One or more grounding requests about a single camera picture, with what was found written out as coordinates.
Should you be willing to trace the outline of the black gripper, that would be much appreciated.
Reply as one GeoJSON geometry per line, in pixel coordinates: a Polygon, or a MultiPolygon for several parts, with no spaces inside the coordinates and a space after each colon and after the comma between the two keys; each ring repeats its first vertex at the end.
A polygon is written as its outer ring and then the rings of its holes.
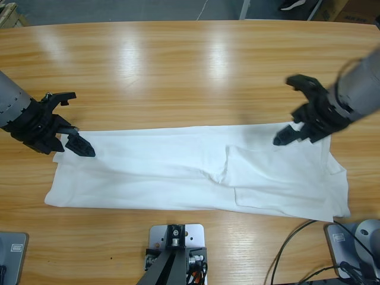
{"type": "Polygon", "coordinates": [[[308,100],[292,112],[293,122],[303,123],[300,130],[291,125],[279,130],[273,138],[276,146],[285,146],[298,140],[299,137],[307,137],[313,144],[325,137],[347,128],[352,121],[341,116],[328,101],[328,92],[325,88],[319,91],[302,91],[308,100]]]}
{"type": "Polygon", "coordinates": [[[56,134],[67,134],[67,149],[81,157],[95,157],[96,153],[91,144],[64,118],[52,113],[58,104],[66,106],[68,102],[53,102],[53,107],[49,107],[50,104],[47,102],[31,101],[29,107],[24,109],[17,119],[8,121],[2,129],[27,147],[43,154],[64,152],[56,134]]]}

